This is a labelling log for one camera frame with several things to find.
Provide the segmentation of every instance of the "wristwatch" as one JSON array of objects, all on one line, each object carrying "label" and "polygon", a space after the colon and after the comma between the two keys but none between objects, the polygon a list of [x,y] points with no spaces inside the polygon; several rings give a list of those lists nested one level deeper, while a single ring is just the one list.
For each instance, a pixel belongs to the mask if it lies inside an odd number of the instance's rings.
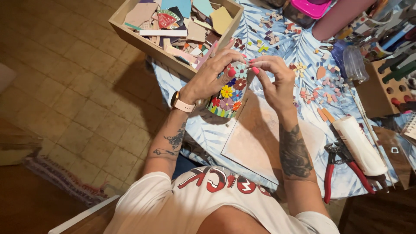
[{"label": "wristwatch", "polygon": [[195,109],[196,105],[188,105],[179,100],[179,91],[176,91],[171,99],[171,107],[176,107],[181,111],[191,113]]}]

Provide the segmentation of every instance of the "person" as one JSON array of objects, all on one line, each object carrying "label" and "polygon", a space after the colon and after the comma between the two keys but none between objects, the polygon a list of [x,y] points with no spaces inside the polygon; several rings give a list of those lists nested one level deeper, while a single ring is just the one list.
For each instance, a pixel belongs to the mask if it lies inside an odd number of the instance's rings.
[{"label": "person", "polygon": [[[230,69],[217,79],[231,62],[245,62],[232,45],[230,41],[224,49],[214,49],[215,56],[179,91],[180,101],[193,105],[218,93],[234,77]],[[276,56],[251,60],[250,67],[279,118],[279,157],[290,215],[266,189],[224,167],[194,168],[172,181],[189,115],[173,108],[149,148],[143,177],[120,198],[104,234],[339,233],[323,205],[299,129],[294,72]],[[274,82],[265,71],[274,74]]]}]

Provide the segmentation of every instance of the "wooden box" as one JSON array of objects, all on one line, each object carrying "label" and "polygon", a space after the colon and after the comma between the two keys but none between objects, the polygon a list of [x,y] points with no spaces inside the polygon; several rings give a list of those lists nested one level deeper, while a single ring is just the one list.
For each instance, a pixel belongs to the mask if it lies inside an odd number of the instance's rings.
[{"label": "wooden box", "polygon": [[391,99],[395,97],[400,102],[405,102],[405,95],[411,97],[404,78],[400,81],[392,79],[387,84],[383,83],[383,77],[391,72],[390,68],[386,68],[383,74],[377,71],[383,63],[385,60],[367,63],[365,68],[370,79],[361,84],[354,81],[354,86],[368,118],[398,114],[400,110],[391,102]]},{"label": "wooden box", "polygon": [[[221,4],[224,6],[228,13],[233,18],[230,26],[227,28],[225,33],[220,38],[218,45],[219,48],[222,48],[228,44],[232,35],[234,34],[235,30],[237,29],[238,25],[240,24],[240,19],[243,14],[244,7],[231,1],[231,0],[210,0],[212,3]],[[140,35],[132,32],[131,30],[127,29],[123,26],[124,19],[128,12],[130,12],[134,6],[136,6],[138,0],[126,0],[123,5],[111,16],[109,19],[110,24],[117,32],[119,37],[132,46],[138,48],[139,50],[143,51],[147,55],[155,58],[157,61],[163,63],[164,65],[168,66],[169,68],[175,70],[177,73],[182,74],[188,79],[192,79],[196,74],[197,70],[193,67],[180,62],[175,59],[174,56],[166,53],[163,49],[156,46],[154,43],[149,41],[148,39],[143,38]]]}]

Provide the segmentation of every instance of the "white bottle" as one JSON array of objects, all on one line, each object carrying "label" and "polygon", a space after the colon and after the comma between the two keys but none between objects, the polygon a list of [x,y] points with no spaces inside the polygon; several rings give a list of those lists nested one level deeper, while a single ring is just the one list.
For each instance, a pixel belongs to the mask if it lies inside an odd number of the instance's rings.
[{"label": "white bottle", "polygon": [[353,116],[346,116],[332,123],[352,157],[366,176],[378,176],[387,172],[380,155],[371,145],[363,129]]}]

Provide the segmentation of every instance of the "red-handled pliers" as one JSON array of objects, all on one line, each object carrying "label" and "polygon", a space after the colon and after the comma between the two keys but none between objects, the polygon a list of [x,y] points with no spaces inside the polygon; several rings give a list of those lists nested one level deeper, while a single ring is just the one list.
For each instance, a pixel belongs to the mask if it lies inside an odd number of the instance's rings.
[{"label": "red-handled pliers", "polygon": [[371,194],[375,194],[376,192],[372,189],[370,184],[367,181],[367,178],[364,176],[363,172],[359,169],[357,164],[347,156],[345,156],[343,147],[337,142],[335,143],[336,146],[332,146],[331,144],[325,145],[325,150],[328,152],[328,165],[327,171],[325,172],[325,181],[324,181],[324,188],[325,188],[325,197],[324,202],[326,204],[329,203],[331,199],[331,178],[332,172],[334,171],[335,164],[340,165],[347,163],[347,165],[357,174],[358,178],[360,179],[361,183],[363,184],[364,188]]}]

